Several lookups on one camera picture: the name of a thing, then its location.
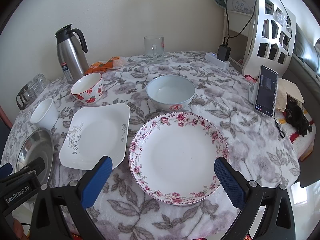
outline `white bowl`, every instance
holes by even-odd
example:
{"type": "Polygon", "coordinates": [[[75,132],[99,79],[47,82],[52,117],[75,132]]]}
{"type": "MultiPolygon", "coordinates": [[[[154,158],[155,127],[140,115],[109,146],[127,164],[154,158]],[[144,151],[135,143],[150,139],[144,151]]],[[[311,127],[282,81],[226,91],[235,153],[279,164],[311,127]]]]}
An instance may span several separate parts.
{"type": "Polygon", "coordinates": [[[53,99],[48,98],[43,100],[36,107],[31,115],[30,122],[39,128],[46,128],[50,131],[56,123],[58,117],[59,114],[54,105],[53,99]]]}
{"type": "Polygon", "coordinates": [[[186,107],[195,93],[195,85],[181,76],[157,77],[147,85],[147,95],[151,102],[165,111],[177,111],[186,107]]]}
{"type": "Polygon", "coordinates": [[[103,94],[101,73],[91,73],[80,78],[73,84],[71,94],[85,105],[97,102],[103,94]]]}

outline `stainless steel plate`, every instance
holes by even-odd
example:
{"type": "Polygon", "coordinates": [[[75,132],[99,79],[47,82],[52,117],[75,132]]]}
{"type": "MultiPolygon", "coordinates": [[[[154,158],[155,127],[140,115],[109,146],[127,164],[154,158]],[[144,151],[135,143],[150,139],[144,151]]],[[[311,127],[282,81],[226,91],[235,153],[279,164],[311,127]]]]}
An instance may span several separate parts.
{"type": "MultiPolygon", "coordinates": [[[[16,172],[24,166],[41,157],[44,160],[44,170],[38,175],[40,184],[49,180],[53,160],[53,140],[51,133],[44,128],[34,131],[23,144],[16,165],[16,172]]],[[[26,201],[29,204],[36,202],[36,195],[26,201]]]]}

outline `strawberry bowl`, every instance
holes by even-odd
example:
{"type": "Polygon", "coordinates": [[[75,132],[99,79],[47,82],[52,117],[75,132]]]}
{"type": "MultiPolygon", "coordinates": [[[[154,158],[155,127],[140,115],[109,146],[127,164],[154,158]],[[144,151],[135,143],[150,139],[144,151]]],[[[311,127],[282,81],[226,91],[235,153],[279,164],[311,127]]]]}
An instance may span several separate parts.
{"type": "Polygon", "coordinates": [[[72,86],[71,94],[85,105],[97,102],[103,95],[101,73],[91,73],[80,78],[72,86]]]}

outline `phone lanyard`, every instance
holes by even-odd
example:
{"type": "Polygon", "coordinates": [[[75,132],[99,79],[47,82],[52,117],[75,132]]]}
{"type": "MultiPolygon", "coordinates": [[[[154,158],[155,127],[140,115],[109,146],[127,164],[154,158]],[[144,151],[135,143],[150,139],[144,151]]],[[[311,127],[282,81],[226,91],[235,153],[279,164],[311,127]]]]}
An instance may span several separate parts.
{"type": "Polygon", "coordinates": [[[280,136],[281,136],[282,138],[284,138],[284,137],[285,137],[285,133],[280,129],[279,124],[278,124],[277,121],[276,121],[276,115],[273,114],[273,117],[274,117],[274,119],[275,119],[276,127],[277,127],[277,129],[279,130],[280,136]]]}

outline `snack package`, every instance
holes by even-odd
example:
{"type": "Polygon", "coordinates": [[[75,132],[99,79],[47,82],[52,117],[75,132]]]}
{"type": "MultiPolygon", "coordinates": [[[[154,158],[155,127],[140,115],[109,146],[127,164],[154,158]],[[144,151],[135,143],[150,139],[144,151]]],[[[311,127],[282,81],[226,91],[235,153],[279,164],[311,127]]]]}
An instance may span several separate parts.
{"type": "Polygon", "coordinates": [[[94,73],[94,72],[102,72],[105,73],[107,69],[119,69],[124,66],[128,62],[128,58],[126,57],[112,57],[108,61],[98,61],[92,65],[90,65],[89,69],[85,72],[86,74],[94,73]]]}

